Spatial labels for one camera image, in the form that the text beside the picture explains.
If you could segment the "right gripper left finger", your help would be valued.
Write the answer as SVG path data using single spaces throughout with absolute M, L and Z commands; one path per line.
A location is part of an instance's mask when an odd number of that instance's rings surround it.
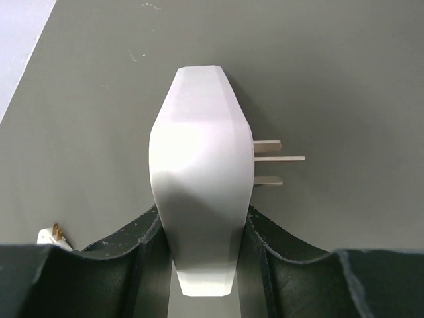
M 156 207 L 81 251 L 1 246 L 2 317 L 166 317 L 172 260 Z

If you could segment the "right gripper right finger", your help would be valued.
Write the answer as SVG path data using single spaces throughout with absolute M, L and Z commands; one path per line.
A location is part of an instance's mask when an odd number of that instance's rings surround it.
M 243 317 L 422 317 L 420 250 L 321 250 L 248 210 L 237 264 Z

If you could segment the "yellow plug adapter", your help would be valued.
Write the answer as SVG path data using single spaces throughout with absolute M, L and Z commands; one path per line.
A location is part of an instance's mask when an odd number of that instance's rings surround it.
M 51 227 L 40 229 L 38 232 L 37 244 L 52 244 L 64 250 L 72 251 L 73 248 L 67 243 L 59 224 L 54 223 Z

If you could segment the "white plug adapter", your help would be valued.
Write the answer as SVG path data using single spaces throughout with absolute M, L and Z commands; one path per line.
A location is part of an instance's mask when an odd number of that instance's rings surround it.
M 220 66 L 186 66 L 174 76 L 150 132 L 152 194 L 182 293 L 225 297 L 233 288 L 252 191 L 279 186 L 257 176 L 280 156 L 278 140 L 255 141 Z

